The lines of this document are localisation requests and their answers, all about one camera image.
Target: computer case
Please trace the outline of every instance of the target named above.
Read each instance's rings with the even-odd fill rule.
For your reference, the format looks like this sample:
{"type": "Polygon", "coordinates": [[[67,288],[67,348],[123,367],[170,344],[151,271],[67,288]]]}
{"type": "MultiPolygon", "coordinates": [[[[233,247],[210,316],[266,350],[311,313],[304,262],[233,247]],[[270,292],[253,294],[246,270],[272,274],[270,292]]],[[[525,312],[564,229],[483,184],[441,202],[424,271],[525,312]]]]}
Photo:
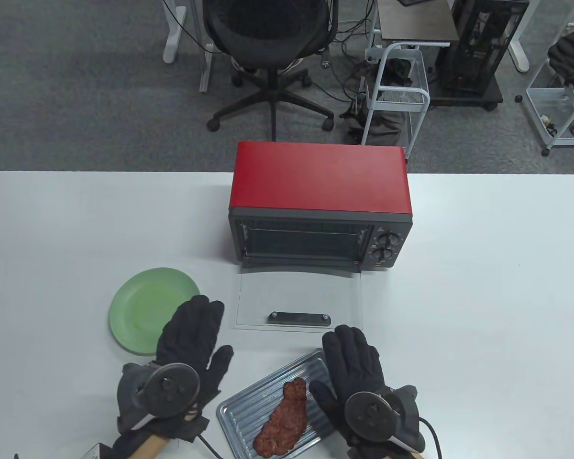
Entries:
{"type": "Polygon", "coordinates": [[[529,4],[528,0],[455,0],[459,42],[438,53],[444,90],[484,94],[529,4]]]}

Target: baking tray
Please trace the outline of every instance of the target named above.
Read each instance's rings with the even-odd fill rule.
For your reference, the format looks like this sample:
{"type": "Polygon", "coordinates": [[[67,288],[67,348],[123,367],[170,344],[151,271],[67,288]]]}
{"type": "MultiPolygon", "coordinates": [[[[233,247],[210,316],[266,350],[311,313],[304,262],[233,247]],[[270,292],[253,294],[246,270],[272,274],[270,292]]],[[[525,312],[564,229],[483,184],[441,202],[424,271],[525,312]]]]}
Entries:
{"type": "MultiPolygon", "coordinates": [[[[263,380],[231,396],[217,407],[217,417],[236,459],[262,459],[254,450],[253,441],[270,419],[272,412],[283,400],[283,385],[295,378],[306,381],[322,381],[331,387],[322,349],[302,356],[289,365],[272,373],[263,380]]],[[[313,396],[307,391],[309,424],[294,448],[283,456],[273,459],[292,459],[311,448],[334,428],[313,396]]]]}

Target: white cart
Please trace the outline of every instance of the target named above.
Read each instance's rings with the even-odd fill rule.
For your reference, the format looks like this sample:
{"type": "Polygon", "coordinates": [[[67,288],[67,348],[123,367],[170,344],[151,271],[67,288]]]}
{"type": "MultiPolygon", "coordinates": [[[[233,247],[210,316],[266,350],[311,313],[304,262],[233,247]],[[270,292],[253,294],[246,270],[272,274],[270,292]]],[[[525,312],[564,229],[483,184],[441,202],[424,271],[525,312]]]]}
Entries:
{"type": "Polygon", "coordinates": [[[427,86],[427,69],[423,62],[420,46],[438,46],[445,48],[450,42],[398,40],[382,48],[374,43],[378,37],[382,39],[381,29],[377,28],[378,5],[375,1],[372,11],[372,30],[368,35],[368,46],[365,51],[366,61],[370,64],[379,63],[374,87],[368,87],[365,77],[359,83],[359,94],[366,94],[368,118],[364,127],[361,145],[365,145],[372,123],[372,116],[376,110],[394,111],[405,114],[405,128],[407,131],[407,144],[404,146],[404,155],[408,160],[414,142],[417,139],[423,118],[430,106],[430,92],[427,86]],[[383,85],[383,73],[387,59],[405,59],[410,62],[410,74],[412,80],[409,87],[383,85]]]}
{"type": "MultiPolygon", "coordinates": [[[[574,7],[554,37],[554,44],[561,38],[566,28],[574,27],[574,23],[571,23],[573,17],[574,7]]],[[[549,156],[554,146],[574,146],[574,87],[549,87],[549,85],[536,87],[536,79],[545,68],[549,68],[552,80],[559,78],[549,66],[549,59],[545,59],[534,72],[525,90],[525,98],[519,95],[515,101],[525,102],[525,109],[544,142],[541,154],[549,156]],[[550,122],[554,124],[554,130],[550,129],[550,122]]]]}

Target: chair base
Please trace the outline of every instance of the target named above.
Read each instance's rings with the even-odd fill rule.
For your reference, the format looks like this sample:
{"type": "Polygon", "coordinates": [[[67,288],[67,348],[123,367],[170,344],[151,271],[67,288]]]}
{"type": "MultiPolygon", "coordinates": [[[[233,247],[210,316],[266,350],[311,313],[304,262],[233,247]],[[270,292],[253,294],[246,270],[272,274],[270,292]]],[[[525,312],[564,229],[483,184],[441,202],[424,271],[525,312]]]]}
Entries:
{"type": "Polygon", "coordinates": [[[287,90],[287,87],[296,83],[296,81],[301,81],[303,87],[312,85],[308,70],[299,70],[298,72],[293,72],[286,76],[278,76],[278,71],[268,70],[267,81],[258,78],[257,76],[250,75],[247,72],[239,71],[232,77],[232,83],[235,86],[241,86],[243,79],[253,83],[259,88],[259,91],[217,111],[217,113],[213,115],[212,119],[206,124],[209,131],[217,131],[221,125],[220,120],[224,116],[228,116],[229,114],[260,102],[270,103],[273,142],[276,142],[276,103],[278,102],[292,103],[293,105],[298,105],[299,107],[325,115],[327,119],[323,122],[322,128],[324,131],[331,131],[333,129],[333,112],[331,110],[328,110],[315,102],[301,98],[297,94],[293,94],[293,92],[289,92],[287,90]]]}

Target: gray carpet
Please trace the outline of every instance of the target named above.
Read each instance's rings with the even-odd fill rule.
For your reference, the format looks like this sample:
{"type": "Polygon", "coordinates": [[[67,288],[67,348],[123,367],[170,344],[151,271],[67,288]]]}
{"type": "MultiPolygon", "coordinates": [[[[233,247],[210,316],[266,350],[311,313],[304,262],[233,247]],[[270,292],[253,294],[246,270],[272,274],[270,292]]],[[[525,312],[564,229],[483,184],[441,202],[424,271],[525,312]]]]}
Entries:
{"type": "MultiPolygon", "coordinates": [[[[521,40],[530,60],[543,59],[571,2],[541,2],[521,40]]],[[[364,6],[342,0],[340,19],[361,18],[364,6]]],[[[215,110],[254,88],[234,88],[229,59],[219,55],[209,93],[199,94],[195,44],[183,36],[177,61],[166,65],[166,35],[160,0],[1,0],[0,170],[231,171],[238,141],[269,139],[269,109],[250,109],[208,132],[215,110]]],[[[361,55],[361,40],[349,49],[361,55]]],[[[302,65],[339,96],[340,86],[319,63],[314,56],[302,65]]],[[[334,65],[346,75],[342,59],[334,65]]],[[[574,149],[540,156],[538,134],[512,101],[528,77],[517,73],[508,54],[497,79],[505,102],[493,113],[438,108],[427,115],[410,171],[574,173],[574,149]]],[[[314,87],[297,92],[336,114],[346,109],[314,87]]],[[[278,139],[343,142],[341,120],[331,133],[321,122],[304,109],[284,107],[278,139]]]]}

